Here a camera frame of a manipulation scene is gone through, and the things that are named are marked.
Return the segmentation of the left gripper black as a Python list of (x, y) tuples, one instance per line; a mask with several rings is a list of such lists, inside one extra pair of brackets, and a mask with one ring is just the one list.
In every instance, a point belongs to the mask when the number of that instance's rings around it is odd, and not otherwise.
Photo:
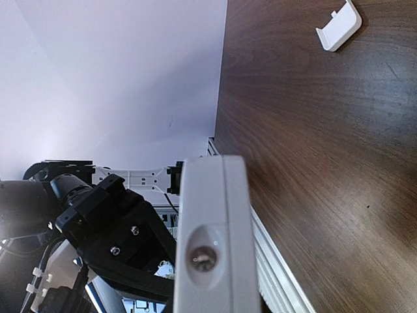
[(163, 260), (175, 263), (176, 241), (154, 207), (125, 188), (122, 177), (111, 174), (91, 186), (62, 174), (54, 179), (54, 193), (60, 212), (55, 226), (92, 271), (127, 297), (172, 298), (174, 282), (146, 271)]

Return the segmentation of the white remote control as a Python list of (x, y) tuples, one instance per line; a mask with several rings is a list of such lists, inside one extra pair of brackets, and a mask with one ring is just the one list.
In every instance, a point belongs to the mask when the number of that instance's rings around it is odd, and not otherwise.
[(188, 159), (180, 184), (173, 311), (260, 310), (244, 159)]

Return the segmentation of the white battery cover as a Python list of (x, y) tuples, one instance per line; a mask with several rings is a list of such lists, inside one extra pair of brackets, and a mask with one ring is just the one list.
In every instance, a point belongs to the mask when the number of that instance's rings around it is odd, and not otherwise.
[(351, 0), (331, 12), (330, 21), (323, 28), (315, 28), (324, 51), (336, 52), (362, 26), (362, 17)]

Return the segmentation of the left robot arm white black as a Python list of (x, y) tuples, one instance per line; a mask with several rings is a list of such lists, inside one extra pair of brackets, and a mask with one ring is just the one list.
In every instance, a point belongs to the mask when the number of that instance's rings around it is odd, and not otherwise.
[(90, 270), (129, 295), (166, 302), (172, 280), (156, 275), (174, 262), (176, 242), (154, 207), (109, 174), (96, 185), (71, 173), (48, 181), (1, 182), (1, 238), (29, 237), (52, 222)]

